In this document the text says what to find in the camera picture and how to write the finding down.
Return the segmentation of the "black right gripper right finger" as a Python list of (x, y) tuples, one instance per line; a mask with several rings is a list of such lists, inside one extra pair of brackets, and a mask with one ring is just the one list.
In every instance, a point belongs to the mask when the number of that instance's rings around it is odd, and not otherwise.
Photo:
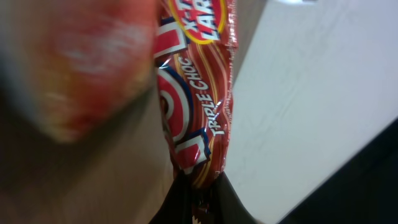
[(258, 224), (240, 201), (225, 173), (217, 177), (211, 189), (215, 224)]

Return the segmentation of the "red chocolate bar wrapper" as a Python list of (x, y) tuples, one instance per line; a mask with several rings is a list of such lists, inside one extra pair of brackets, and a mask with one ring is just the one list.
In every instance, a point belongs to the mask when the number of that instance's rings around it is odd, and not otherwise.
[(155, 48), (165, 138), (196, 189), (224, 171), (238, 47), (235, 0), (166, 0)]

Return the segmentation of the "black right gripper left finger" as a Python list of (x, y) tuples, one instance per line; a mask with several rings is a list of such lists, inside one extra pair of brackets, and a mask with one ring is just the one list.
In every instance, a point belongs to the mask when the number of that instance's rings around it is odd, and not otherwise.
[(149, 224), (192, 224), (192, 189), (188, 177), (180, 171)]

